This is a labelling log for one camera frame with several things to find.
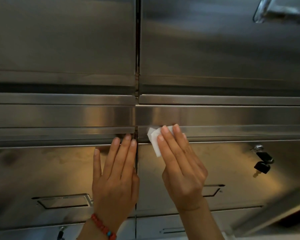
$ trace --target white cloth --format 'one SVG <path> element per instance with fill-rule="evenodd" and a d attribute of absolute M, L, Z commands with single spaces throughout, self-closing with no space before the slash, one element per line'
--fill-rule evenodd
<path fill-rule="evenodd" d="M 172 127 L 173 126 L 168 126 L 168 129 L 169 131 L 171 131 L 172 135 L 174 136 L 174 133 L 172 131 Z M 149 137 L 149 140 L 153 146 L 153 149 L 155 151 L 155 154 L 157 157 L 160 157 L 161 156 L 161 152 L 160 152 L 160 149 L 159 149 L 159 146 L 158 146 L 158 142 L 157 142 L 157 137 L 161 135 L 161 127 L 159 129 L 154 129 L 154 128 L 149 128 L 148 129 L 148 137 Z"/>

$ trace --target fingernail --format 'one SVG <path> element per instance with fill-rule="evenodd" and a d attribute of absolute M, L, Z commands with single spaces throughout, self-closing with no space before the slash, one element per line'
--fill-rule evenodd
<path fill-rule="evenodd" d="M 164 125 L 164 126 L 162 126 L 162 131 L 166 134 L 166 133 L 169 132 L 169 129 L 168 129 L 168 127 L 166 127 L 166 126 Z"/>
<path fill-rule="evenodd" d="M 126 136 L 124 137 L 126 140 L 130 140 L 131 139 L 131 135 L 130 134 L 126 134 Z"/>
<path fill-rule="evenodd" d="M 116 137 L 114 140 L 113 140 L 113 145 L 118 145 L 120 143 L 120 139 L 118 137 Z"/>
<path fill-rule="evenodd" d="M 131 141 L 131 146 L 134 147 L 136 144 L 137 144 L 137 141 L 136 141 L 135 139 L 133 139 L 133 140 Z"/>
<path fill-rule="evenodd" d="M 160 141 L 164 141 L 164 137 L 163 137 L 162 135 L 159 135 L 159 136 L 158 136 L 158 139 L 159 139 Z"/>
<path fill-rule="evenodd" d="M 98 154 L 99 154 L 99 152 L 100 152 L 100 151 L 99 151 L 98 149 L 96 149 L 96 148 L 95 148 L 95 149 L 94 149 L 94 153 L 93 153 L 93 154 L 96 156 L 96 155 L 98 155 Z"/>
<path fill-rule="evenodd" d="M 176 132 L 180 132 L 180 126 L 178 124 L 175 124 L 174 126 L 174 129 L 176 130 Z"/>

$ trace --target hand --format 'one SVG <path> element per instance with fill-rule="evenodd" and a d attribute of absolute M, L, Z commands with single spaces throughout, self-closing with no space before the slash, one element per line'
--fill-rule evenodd
<path fill-rule="evenodd" d="M 93 206 L 96 216 L 116 233 L 135 207 L 139 196 L 139 177 L 134 169 L 137 142 L 127 134 L 120 146 L 115 138 L 101 174 L 100 151 L 93 156 Z"/>
<path fill-rule="evenodd" d="M 162 179 L 177 210 L 192 211 L 200 208 L 204 198 L 201 194 L 208 171 L 193 152 L 179 125 L 172 133 L 166 126 L 161 129 L 158 145 L 166 164 Z"/>

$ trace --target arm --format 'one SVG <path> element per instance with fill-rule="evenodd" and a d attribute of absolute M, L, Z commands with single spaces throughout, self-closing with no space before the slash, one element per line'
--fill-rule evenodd
<path fill-rule="evenodd" d="M 166 164 L 164 185 L 176 205 L 189 240 L 224 240 L 208 203 L 201 192 L 208 171 L 196 156 L 179 125 L 172 133 L 166 126 L 158 136 L 160 152 Z"/>
<path fill-rule="evenodd" d="M 127 134 L 122 144 L 115 138 L 110 146 L 108 157 L 101 173 L 100 151 L 93 155 L 93 207 L 96 216 L 113 233 L 117 233 L 121 224 L 135 207 L 139 196 L 139 177 L 134 169 L 137 151 L 136 140 L 131 141 Z M 78 240 L 108 240 L 88 219 Z"/>

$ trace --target person's right hand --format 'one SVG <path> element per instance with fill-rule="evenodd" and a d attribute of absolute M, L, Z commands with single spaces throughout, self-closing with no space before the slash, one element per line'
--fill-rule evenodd
<path fill-rule="evenodd" d="M 161 129 L 158 145 L 166 164 L 162 174 L 164 185 L 178 211 L 192 211 L 200 208 L 204 200 L 202 188 L 208 171 L 192 150 L 179 125 L 172 133 L 166 126 Z"/>

